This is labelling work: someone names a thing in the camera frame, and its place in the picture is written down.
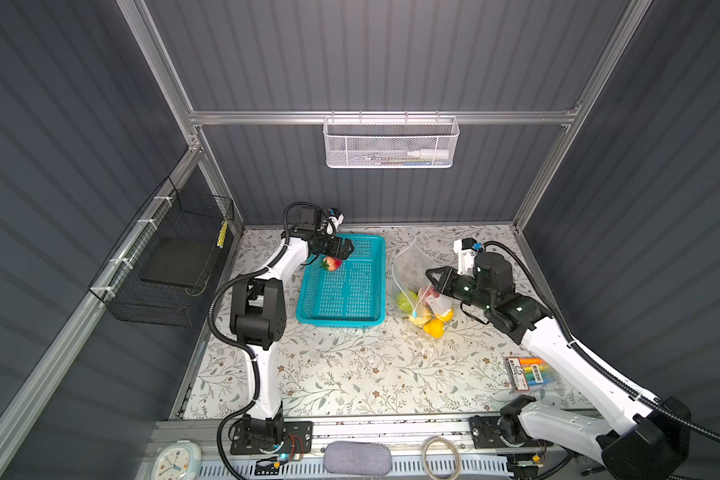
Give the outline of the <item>yellow toy lemon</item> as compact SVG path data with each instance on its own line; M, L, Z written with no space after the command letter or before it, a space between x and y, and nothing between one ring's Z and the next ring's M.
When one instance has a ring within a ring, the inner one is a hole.
M447 310L443 314L437 315L437 318L444 323L450 322L453 319L453 317L454 317L454 309L453 308Z

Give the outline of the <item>yellow toy pepper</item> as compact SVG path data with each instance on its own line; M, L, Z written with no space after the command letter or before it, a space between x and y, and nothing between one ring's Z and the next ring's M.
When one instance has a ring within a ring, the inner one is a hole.
M446 323L439 318L434 318L422 326L422 330L435 339L440 339L445 333Z

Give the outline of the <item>green toy pear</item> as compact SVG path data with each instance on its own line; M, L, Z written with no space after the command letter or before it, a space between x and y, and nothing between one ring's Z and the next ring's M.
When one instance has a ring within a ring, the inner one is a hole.
M412 291L400 291L396 296L398 308L405 314L411 315L418 305L418 295Z

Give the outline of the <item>clear zip top bag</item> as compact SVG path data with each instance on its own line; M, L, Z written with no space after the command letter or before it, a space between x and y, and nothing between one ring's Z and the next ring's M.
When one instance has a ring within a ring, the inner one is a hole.
M436 292L426 276L435 267L434 260L413 241L394 259L392 279L398 309L425 334L440 339L453 320L454 308L452 300Z

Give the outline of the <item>pale red toy strawberry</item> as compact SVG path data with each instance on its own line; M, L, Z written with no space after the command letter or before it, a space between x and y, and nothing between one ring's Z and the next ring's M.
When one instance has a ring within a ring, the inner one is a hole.
M328 272L334 272L342 266L342 263L341 259L326 256L321 260L320 268Z

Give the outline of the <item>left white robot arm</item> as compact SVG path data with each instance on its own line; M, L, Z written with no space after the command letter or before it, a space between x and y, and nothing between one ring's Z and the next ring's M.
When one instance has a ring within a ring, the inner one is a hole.
M281 444L285 434L275 362L287 323L285 287L309 259L351 256L353 243L338 236L343 222L335 208L305 201L288 205L278 249L258 269L223 283L209 307L212 335L243 352L246 365L250 400L224 421L240 417L242 433L265 447Z

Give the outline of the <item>pale yellow toy pear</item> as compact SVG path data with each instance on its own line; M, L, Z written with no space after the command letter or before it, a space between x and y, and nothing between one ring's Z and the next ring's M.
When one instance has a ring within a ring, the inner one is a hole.
M409 321L419 328L423 328L432 320L432 314L427 309L419 309L413 311L409 317Z

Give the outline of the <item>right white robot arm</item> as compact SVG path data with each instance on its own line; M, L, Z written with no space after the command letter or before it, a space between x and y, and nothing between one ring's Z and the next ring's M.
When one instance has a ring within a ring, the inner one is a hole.
M481 311L489 324L543 360L582 393L598 417L548 407L521 395L499 413L496 428L510 447L543 440L597 461L616 479L668 479L687 460L690 435L720 444L720 434L691 419L674 397L660 399L629 380L576 339L543 296L517 292L512 267L519 257L497 241L455 243L458 265L430 268L434 290Z

